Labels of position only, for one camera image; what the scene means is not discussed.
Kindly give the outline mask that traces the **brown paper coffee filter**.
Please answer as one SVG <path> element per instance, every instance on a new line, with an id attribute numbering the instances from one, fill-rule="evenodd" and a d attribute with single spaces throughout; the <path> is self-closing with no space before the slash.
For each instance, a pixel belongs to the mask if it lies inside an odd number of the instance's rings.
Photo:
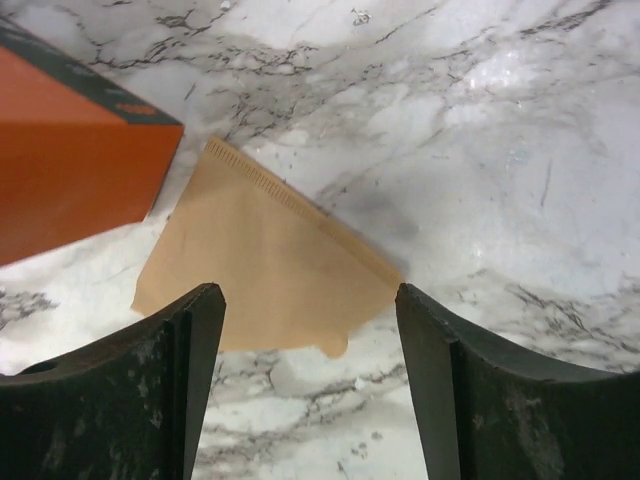
<path id="1" fill-rule="evenodd" d="M 402 280 L 350 229 L 212 138 L 138 277 L 132 307 L 150 315 L 214 282 L 227 302 L 222 350 L 316 346 L 338 357 Z"/>

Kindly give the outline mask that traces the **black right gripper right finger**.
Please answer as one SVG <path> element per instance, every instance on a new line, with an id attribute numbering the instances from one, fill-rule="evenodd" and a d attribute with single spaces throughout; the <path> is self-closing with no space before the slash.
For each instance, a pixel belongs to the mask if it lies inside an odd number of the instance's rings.
<path id="1" fill-rule="evenodd" d="M 413 285 L 396 318 L 432 479 L 635 479 L 639 376 L 539 354 Z"/>

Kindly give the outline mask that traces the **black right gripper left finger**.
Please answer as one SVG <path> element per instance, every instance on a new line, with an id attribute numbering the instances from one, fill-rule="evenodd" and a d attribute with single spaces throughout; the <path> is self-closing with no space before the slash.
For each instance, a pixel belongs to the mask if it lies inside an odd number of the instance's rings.
<path id="1" fill-rule="evenodd" d="M 4 479 L 189 479 L 225 316 L 214 283 L 1 378 Z"/>

